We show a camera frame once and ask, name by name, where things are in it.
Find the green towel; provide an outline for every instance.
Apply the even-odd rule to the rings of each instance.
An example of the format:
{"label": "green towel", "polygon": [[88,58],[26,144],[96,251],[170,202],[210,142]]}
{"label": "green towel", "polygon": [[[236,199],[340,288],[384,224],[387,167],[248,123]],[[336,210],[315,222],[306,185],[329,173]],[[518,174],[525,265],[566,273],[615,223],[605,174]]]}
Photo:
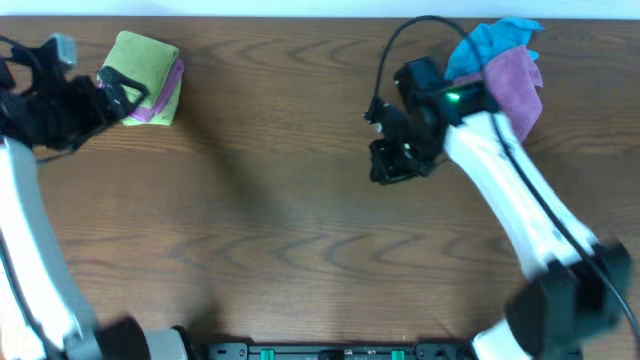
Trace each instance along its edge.
{"label": "green towel", "polygon": [[[111,66],[124,76],[146,85],[149,96],[140,106],[151,109],[158,100],[167,75],[178,58],[178,53],[178,48],[174,46],[129,31],[121,31],[103,66]],[[150,122],[129,117],[123,120],[123,123],[125,125],[170,125],[178,106],[180,85],[176,86],[162,113],[154,115]],[[125,87],[125,91],[129,101],[134,101],[139,95],[137,90],[128,87]]]}

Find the folded towel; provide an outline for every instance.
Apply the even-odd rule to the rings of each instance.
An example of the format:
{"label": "folded towel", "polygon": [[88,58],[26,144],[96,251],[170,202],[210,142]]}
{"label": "folded towel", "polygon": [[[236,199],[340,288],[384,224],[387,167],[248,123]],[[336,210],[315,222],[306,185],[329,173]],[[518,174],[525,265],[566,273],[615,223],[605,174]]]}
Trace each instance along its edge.
{"label": "folded towel", "polygon": [[[123,75],[147,86],[149,96],[127,119],[125,125],[170,125],[173,121],[184,63],[179,50],[171,45],[122,31],[103,66],[111,66]],[[130,100],[138,91],[125,88]]]}
{"label": "folded towel", "polygon": [[[517,17],[498,20],[493,25],[480,24],[469,34],[478,47],[482,65],[487,64],[497,55],[519,45],[527,45],[534,31],[544,30],[539,22]],[[529,51],[531,59],[538,59],[538,53]],[[480,64],[471,52],[466,40],[454,50],[449,58],[445,78],[455,80],[459,76],[470,75],[480,71]]]}
{"label": "folded towel", "polygon": [[[507,50],[485,66],[487,87],[511,120],[513,132],[523,141],[542,112],[536,86],[542,76],[524,45]],[[456,84],[480,79],[480,74],[459,77]]]}

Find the wood grain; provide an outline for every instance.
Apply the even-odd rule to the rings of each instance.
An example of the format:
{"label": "wood grain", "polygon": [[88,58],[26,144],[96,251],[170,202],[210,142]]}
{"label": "wood grain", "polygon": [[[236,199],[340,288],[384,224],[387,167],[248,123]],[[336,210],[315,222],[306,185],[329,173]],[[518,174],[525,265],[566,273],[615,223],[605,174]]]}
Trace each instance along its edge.
{"label": "wood grain", "polygon": [[[453,164],[368,181],[361,119],[400,20],[0,18],[37,45],[73,36],[93,74],[120,30],[180,47],[186,72],[170,128],[118,127],[44,167],[47,211],[99,317],[183,324],[200,339],[408,341],[470,336],[523,285],[505,234]],[[480,20],[464,20],[471,30]],[[543,21],[543,114],[525,145],[569,207],[640,255],[640,23]],[[455,36],[416,26],[388,61]],[[640,311],[640,288],[629,294]],[[631,359],[626,325],[589,358]]]}

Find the blue cloth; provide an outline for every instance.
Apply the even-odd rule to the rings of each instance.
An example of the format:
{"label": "blue cloth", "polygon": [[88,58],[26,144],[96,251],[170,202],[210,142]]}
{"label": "blue cloth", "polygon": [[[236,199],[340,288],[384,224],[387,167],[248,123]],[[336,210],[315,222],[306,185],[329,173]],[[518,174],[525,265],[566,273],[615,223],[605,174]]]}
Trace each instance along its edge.
{"label": "blue cloth", "polygon": [[[502,52],[519,45],[527,45],[536,30],[544,30],[537,21],[507,17],[493,25],[478,25],[469,36],[478,46],[482,65],[485,65]],[[534,61],[538,59],[538,53],[535,51],[529,50],[529,55]],[[454,80],[478,71],[480,71],[480,64],[473,55],[469,42],[463,40],[449,58],[445,77],[448,80]]]}

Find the white background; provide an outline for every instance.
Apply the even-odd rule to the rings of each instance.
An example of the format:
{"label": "white background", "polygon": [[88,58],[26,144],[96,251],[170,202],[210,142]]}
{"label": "white background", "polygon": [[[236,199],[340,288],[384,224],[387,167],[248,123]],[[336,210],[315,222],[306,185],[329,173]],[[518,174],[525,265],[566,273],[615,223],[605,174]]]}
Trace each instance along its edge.
{"label": "white background", "polygon": [[640,19],[640,0],[0,0],[0,15]]}

